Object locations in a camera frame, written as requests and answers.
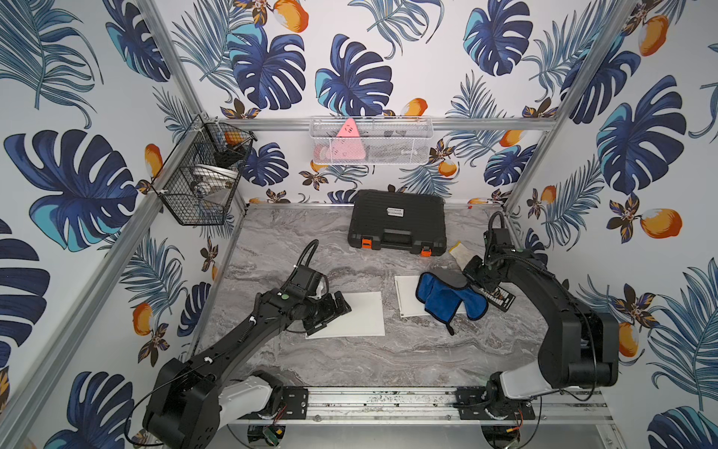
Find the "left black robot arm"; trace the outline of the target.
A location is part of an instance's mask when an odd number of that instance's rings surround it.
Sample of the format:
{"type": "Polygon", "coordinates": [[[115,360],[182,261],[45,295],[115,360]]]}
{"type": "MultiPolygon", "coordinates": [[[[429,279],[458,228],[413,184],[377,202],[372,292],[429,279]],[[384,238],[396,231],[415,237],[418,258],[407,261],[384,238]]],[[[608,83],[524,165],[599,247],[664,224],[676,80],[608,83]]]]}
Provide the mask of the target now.
{"type": "Polygon", "coordinates": [[[317,239],[311,241],[288,279],[257,294],[251,313],[209,349],[187,361],[172,358],[162,366],[153,389],[141,400],[147,406],[142,428],[157,439],[157,446],[205,448],[233,419],[276,413],[282,397],[280,381],[263,372],[235,385],[228,385],[228,380],[293,323],[301,323],[302,334],[312,336],[351,312],[342,293],[330,292],[327,277],[310,267],[318,246],[317,239]]]}

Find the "white drawing tablet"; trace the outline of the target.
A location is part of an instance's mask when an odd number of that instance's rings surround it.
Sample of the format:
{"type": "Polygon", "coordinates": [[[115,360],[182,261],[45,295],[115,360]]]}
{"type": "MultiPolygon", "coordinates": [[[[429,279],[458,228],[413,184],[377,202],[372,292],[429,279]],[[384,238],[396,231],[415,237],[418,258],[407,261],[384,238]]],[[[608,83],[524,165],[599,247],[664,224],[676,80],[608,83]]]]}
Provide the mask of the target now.
{"type": "Polygon", "coordinates": [[[424,308],[424,303],[416,297],[419,280],[419,275],[395,277],[399,313],[402,318],[429,316],[429,313],[424,308]]]}
{"type": "Polygon", "coordinates": [[[340,316],[307,340],[383,337],[385,335],[383,299],[380,292],[345,293],[352,310],[340,316]]]}

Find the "blue grey microfibre cloth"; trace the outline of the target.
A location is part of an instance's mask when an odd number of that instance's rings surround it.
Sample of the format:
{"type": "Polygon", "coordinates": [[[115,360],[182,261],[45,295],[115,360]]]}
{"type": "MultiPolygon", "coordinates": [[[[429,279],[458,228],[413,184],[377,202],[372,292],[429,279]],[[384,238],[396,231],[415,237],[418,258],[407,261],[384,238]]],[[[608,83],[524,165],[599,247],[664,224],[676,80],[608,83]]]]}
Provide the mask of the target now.
{"type": "Polygon", "coordinates": [[[422,273],[415,297],[424,305],[426,312],[445,325],[451,336],[455,334],[451,323],[461,306],[465,307],[469,321],[480,320],[488,311],[488,301],[484,295],[470,286],[464,274],[450,269],[433,269],[422,273]]]}

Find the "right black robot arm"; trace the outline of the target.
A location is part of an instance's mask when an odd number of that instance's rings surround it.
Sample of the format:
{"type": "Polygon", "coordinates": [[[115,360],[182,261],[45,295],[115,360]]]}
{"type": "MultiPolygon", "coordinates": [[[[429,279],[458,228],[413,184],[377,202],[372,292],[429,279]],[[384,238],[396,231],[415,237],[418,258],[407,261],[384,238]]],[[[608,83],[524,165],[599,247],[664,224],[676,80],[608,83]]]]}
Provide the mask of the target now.
{"type": "Polygon", "coordinates": [[[463,273],[469,287],[501,312],[508,312],[515,299],[505,284],[518,288],[547,325],[536,360],[492,374],[482,398],[467,409],[502,418],[555,392],[586,388],[595,393],[617,383],[617,319],[578,301],[538,256],[516,248],[503,213],[490,216],[484,256],[474,256],[463,273]]]}

